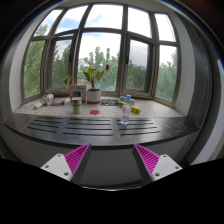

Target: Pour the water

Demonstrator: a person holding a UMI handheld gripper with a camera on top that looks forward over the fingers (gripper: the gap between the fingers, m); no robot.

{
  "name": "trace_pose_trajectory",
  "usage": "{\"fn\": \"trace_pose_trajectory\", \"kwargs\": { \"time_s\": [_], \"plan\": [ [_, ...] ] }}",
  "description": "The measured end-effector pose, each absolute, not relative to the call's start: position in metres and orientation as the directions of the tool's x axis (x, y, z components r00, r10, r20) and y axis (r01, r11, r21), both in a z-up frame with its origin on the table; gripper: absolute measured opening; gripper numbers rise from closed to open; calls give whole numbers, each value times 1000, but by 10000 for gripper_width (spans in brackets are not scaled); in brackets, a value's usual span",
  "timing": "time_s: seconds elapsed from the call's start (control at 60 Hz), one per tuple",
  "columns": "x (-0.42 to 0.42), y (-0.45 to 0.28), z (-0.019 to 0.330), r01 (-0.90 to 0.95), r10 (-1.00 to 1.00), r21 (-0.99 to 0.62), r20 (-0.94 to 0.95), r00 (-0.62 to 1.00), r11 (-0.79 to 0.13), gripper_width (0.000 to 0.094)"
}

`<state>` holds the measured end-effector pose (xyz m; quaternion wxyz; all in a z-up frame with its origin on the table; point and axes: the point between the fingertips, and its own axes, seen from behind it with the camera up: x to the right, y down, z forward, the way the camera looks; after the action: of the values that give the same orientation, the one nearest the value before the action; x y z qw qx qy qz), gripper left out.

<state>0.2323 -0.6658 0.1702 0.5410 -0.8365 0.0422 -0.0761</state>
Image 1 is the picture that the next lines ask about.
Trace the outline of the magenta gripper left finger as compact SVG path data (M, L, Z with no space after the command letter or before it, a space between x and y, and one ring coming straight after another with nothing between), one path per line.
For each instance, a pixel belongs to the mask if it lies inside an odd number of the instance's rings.
M56 154L42 166L42 169L79 185L90 154L91 144L88 143L65 155Z

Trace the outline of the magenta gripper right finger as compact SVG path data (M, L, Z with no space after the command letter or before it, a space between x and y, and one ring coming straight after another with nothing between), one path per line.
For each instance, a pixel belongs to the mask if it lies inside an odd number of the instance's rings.
M133 145L132 153L144 185L182 169L182 167L167 154L158 155L138 144Z

